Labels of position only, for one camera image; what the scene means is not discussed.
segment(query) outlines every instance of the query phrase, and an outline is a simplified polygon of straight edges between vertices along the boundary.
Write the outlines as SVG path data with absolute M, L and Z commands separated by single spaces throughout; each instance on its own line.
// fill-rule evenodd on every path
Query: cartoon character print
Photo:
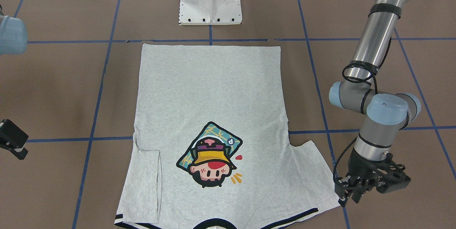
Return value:
M 237 169 L 231 157 L 241 144 L 241 138 L 214 122 L 208 122 L 176 165 L 187 171 L 203 188 L 221 187 L 225 178 Z

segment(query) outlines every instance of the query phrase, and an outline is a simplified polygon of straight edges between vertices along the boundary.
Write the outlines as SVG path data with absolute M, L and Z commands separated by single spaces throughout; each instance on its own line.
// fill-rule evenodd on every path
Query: white bracket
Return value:
M 181 25 L 231 25 L 241 22 L 241 0 L 181 0 Z

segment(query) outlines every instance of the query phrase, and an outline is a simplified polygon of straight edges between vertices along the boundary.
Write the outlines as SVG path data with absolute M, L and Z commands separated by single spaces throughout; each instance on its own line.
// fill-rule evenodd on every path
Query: white plastic base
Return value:
M 181 25 L 232 25 L 241 22 L 241 0 L 181 0 Z

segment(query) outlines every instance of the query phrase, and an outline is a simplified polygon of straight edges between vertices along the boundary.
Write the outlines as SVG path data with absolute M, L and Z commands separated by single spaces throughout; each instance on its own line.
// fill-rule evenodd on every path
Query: light gray t-shirt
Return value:
M 315 145 L 288 140 L 280 47 L 144 44 L 134 126 L 118 226 L 279 228 L 337 206 Z

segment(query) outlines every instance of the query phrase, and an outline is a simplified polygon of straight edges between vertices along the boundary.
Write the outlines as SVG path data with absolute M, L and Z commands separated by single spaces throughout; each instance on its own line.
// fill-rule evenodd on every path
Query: cartoon mouth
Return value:
M 210 169 L 219 169 L 225 165 L 226 163 L 220 161 L 211 161 L 207 164 L 207 166 L 209 166 Z

